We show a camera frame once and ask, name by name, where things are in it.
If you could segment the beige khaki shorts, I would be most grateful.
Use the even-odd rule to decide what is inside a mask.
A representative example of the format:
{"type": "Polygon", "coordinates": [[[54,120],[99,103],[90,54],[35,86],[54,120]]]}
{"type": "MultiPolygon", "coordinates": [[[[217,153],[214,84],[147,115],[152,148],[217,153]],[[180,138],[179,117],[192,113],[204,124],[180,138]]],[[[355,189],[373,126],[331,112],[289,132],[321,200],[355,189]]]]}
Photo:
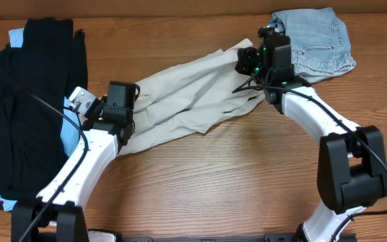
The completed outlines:
{"type": "Polygon", "coordinates": [[[246,81],[235,71],[237,52],[251,47],[244,39],[227,50],[175,65],[137,84],[134,134],[120,155],[138,153],[251,112],[265,96],[260,91],[234,92],[246,81]]]}

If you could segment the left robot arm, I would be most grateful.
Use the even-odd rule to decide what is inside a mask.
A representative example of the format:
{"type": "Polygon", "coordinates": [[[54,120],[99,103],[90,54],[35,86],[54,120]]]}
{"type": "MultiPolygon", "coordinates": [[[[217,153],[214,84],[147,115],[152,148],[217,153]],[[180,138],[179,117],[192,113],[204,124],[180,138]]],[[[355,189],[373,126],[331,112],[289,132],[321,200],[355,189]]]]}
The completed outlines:
{"type": "Polygon", "coordinates": [[[19,200],[11,211],[12,241],[121,241],[120,233],[88,229],[83,208],[104,169],[134,132],[137,84],[110,82],[98,99],[82,87],[69,96],[69,107],[85,117],[75,125],[80,139],[53,180],[33,200],[19,200]]]}

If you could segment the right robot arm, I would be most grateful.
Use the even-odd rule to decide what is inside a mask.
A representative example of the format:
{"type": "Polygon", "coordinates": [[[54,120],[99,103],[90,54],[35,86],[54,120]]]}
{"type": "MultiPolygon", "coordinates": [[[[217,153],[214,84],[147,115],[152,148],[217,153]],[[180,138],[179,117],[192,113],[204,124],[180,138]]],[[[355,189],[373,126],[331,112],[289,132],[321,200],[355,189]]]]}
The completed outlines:
{"type": "Polygon", "coordinates": [[[258,48],[239,49],[236,71],[249,79],[235,89],[262,91],[267,102],[299,124],[318,143],[320,202],[295,233],[266,234],[265,241],[356,241],[345,227],[387,197],[382,133],[361,127],[334,111],[291,63],[291,42],[274,27],[260,27],[258,48]]]}

